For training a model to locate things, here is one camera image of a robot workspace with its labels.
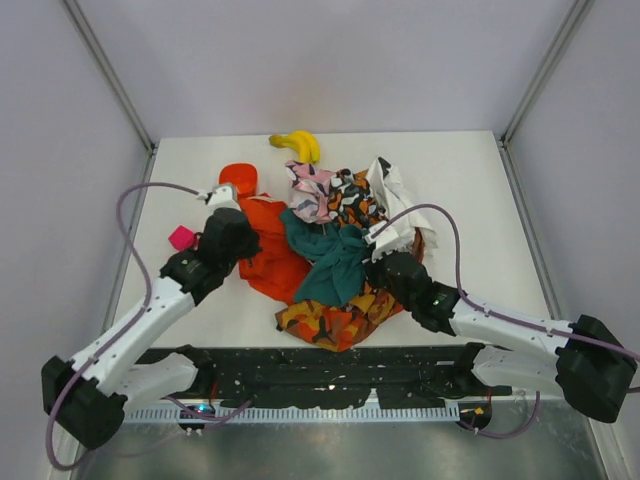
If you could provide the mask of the orange brown camouflage cloth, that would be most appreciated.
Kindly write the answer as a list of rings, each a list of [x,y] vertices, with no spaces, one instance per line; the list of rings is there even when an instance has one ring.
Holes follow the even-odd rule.
[[[278,329],[317,347],[342,352],[365,340],[402,309],[393,296],[372,287],[365,276],[362,291],[345,306],[294,301],[276,313],[275,318]]]

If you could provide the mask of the teal cloth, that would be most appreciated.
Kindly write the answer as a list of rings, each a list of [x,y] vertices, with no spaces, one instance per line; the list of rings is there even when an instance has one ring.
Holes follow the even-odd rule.
[[[311,266],[294,294],[296,303],[342,307],[362,291],[369,247],[360,227],[307,223],[291,209],[279,218],[289,247]]]

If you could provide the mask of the white cloth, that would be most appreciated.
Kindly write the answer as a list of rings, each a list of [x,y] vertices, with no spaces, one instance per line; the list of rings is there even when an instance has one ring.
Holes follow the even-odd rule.
[[[371,187],[376,202],[384,210],[385,217],[390,220],[399,213],[414,206],[409,191],[405,188],[397,166],[383,157],[378,157],[369,167],[366,180]],[[422,253],[431,253],[438,247],[437,234],[430,222],[418,211],[405,215],[394,222],[393,229],[402,239],[403,247],[412,247],[415,235],[424,242]]]

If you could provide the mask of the black orange patterned cloth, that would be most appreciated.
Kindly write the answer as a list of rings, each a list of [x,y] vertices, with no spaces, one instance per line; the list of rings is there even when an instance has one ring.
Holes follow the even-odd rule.
[[[386,219],[385,209],[376,200],[366,172],[342,169],[330,180],[328,216],[339,226],[368,229]]]

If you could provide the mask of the pink patterned cloth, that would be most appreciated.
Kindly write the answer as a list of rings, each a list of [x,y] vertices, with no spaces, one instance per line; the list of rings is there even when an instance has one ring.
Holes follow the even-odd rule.
[[[298,161],[286,162],[285,172],[290,183],[289,208],[293,213],[306,223],[329,223],[328,200],[335,173]]]

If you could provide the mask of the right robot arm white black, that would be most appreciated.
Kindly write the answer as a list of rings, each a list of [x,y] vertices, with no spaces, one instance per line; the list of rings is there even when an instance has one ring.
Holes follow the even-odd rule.
[[[422,328],[473,340],[462,365],[466,384],[559,395],[579,413],[617,421],[638,360],[599,319],[575,321],[509,314],[433,280],[407,252],[365,264],[367,280],[388,291]]]

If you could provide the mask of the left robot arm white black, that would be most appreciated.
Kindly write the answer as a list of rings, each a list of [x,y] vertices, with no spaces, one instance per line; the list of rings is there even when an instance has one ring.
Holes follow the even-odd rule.
[[[174,393],[201,395],[213,379],[209,357],[186,345],[152,364],[141,356],[175,322],[219,288],[259,236],[238,207],[215,209],[199,243],[172,255],[150,293],[71,359],[41,370],[44,410],[88,450],[105,445],[125,416]]]

